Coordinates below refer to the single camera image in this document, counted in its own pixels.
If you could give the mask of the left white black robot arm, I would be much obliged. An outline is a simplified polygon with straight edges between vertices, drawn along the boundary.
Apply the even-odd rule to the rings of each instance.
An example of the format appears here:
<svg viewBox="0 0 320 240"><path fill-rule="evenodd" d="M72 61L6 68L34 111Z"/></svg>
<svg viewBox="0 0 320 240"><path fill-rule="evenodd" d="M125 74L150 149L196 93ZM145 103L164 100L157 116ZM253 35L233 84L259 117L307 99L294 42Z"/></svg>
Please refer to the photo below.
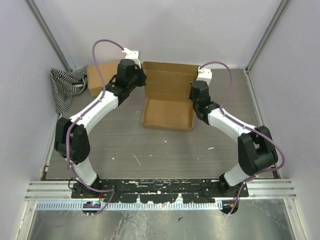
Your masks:
<svg viewBox="0 0 320 240"><path fill-rule="evenodd" d="M107 193L100 185L98 174L89 160L91 151L89 133L109 112L119 107L136 87L146 84L146 75L140 64L132 59L121 59L116 74L102 92L82 111L70 118L61 117L56 123L54 150L67 162L75 179L88 198Z"/></svg>

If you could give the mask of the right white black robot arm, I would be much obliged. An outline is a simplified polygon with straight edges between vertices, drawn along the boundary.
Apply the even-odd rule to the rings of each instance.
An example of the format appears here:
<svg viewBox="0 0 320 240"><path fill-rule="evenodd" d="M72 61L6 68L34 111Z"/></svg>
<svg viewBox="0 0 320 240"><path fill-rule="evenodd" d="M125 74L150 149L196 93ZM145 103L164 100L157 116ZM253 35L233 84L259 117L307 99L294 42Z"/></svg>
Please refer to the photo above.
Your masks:
<svg viewBox="0 0 320 240"><path fill-rule="evenodd" d="M219 177L218 187L223 196L232 197L239 184L278 162L276 147L270 142L270 130L246 124L230 115L211 100L205 81L191 83L189 99L199 120L221 130L237 143L238 163Z"/></svg>

